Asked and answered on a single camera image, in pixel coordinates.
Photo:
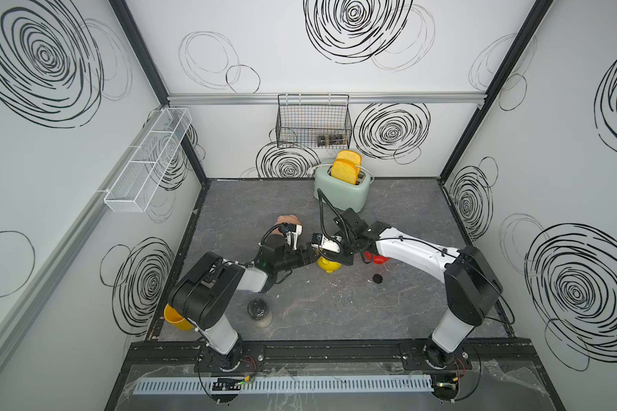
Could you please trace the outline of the pink piggy bank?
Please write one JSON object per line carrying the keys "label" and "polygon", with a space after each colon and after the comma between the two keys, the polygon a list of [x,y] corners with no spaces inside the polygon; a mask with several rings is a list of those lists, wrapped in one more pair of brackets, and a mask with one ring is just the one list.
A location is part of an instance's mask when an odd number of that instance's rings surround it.
{"label": "pink piggy bank", "polygon": [[300,219],[295,215],[282,215],[277,218],[276,224],[296,224],[301,225]]}

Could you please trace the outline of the yellow piggy bank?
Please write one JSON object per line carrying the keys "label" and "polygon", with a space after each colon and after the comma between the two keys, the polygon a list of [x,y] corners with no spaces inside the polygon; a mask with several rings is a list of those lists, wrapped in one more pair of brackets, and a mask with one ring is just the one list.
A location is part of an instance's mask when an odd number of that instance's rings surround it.
{"label": "yellow piggy bank", "polygon": [[324,270],[324,272],[326,273],[336,272],[342,266],[341,263],[328,260],[324,257],[320,257],[319,260],[317,261],[317,264],[320,267],[320,269]]}

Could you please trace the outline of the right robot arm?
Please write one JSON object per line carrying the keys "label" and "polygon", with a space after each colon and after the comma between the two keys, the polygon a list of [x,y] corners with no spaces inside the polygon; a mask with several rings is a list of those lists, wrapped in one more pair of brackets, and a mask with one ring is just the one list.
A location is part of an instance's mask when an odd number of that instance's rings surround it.
{"label": "right robot arm", "polygon": [[384,222],[367,224],[352,209],[337,215],[334,222],[342,254],[370,253],[398,260],[443,284],[447,310],[426,340],[423,357],[432,368],[450,366],[462,342],[502,297],[502,285],[482,251],[474,246],[440,246]]}

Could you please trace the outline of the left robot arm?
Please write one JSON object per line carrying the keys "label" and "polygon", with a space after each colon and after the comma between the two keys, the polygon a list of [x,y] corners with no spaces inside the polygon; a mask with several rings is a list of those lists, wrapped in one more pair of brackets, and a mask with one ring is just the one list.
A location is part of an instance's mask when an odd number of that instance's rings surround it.
{"label": "left robot arm", "polygon": [[243,340],[231,326],[226,309],[238,291],[265,293],[281,284],[281,272],[290,274],[317,262],[312,246],[293,248],[280,235],[262,241],[255,258],[247,263],[207,252],[171,290],[167,305],[190,322],[207,342],[207,352],[223,370],[237,368]]}

